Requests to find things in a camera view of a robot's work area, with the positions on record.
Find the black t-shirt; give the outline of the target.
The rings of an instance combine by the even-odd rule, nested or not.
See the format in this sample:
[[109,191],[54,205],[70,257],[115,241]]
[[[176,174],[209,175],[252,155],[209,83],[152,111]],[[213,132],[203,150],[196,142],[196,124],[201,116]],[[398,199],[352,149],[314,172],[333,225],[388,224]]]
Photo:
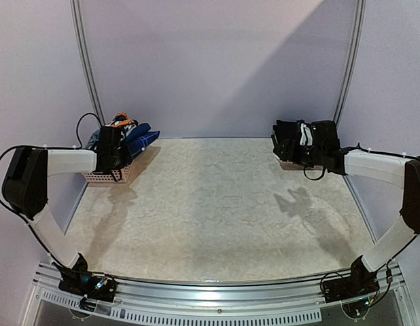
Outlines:
[[307,123],[304,120],[296,122],[277,120],[273,125],[273,134],[271,136],[273,145],[276,147],[285,139],[291,139],[300,142],[300,124],[305,123],[311,127],[313,135],[313,145],[327,145],[331,149],[340,147],[336,124],[332,120],[321,120]]

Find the blue plaid garment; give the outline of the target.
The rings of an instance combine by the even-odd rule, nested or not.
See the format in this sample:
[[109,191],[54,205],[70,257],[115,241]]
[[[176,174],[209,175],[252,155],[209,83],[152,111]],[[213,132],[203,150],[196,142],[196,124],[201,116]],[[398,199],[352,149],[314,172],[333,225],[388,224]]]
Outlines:
[[130,153],[131,158],[135,159],[156,139],[158,139],[159,136],[160,132],[158,130],[148,130],[146,132],[141,132],[135,129],[125,138],[124,143]]

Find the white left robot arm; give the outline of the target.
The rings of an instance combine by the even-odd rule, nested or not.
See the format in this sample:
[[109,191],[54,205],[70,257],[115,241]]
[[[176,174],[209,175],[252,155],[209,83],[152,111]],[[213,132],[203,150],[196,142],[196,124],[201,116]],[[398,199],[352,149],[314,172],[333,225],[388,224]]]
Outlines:
[[129,165],[123,129],[130,122],[119,113],[99,128],[90,149],[15,145],[0,190],[0,204],[21,218],[39,244],[61,269],[72,269],[80,255],[69,243],[48,206],[48,179],[68,173],[112,175]]

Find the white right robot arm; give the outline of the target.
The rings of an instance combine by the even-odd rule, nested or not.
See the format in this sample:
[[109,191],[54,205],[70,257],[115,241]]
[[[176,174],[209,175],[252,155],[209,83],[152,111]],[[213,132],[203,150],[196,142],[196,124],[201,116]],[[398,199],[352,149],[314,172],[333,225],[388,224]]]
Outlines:
[[344,282],[350,296],[369,287],[370,278],[396,258],[420,235],[420,156],[378,151],[360,144],[344,147],[332,120],[306,122],[277,120],[272,127],[274,155],[302,170],[319,168],[351,181],[366,215],[381,217],[386,225],[374,246],[351,267]]

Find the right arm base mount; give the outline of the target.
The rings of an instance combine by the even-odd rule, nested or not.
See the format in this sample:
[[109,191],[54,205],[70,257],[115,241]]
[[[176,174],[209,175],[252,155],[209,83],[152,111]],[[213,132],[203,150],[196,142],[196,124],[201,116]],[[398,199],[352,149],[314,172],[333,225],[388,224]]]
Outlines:
[[380,285],[377,277],[358,281],[352,276],[343,276],[338,272],[325,274],[319,282],[320,291],[326,301],[344,301],[369,293],[379,294]]

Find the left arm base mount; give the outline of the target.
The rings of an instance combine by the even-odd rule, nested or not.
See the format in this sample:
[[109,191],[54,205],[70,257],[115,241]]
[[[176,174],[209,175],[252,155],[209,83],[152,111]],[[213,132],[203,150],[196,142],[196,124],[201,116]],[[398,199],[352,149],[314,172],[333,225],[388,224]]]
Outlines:
[[58,286],[61,291],[104,302],[113,302],[117,287],[109,274],[75,271],[63,272]]

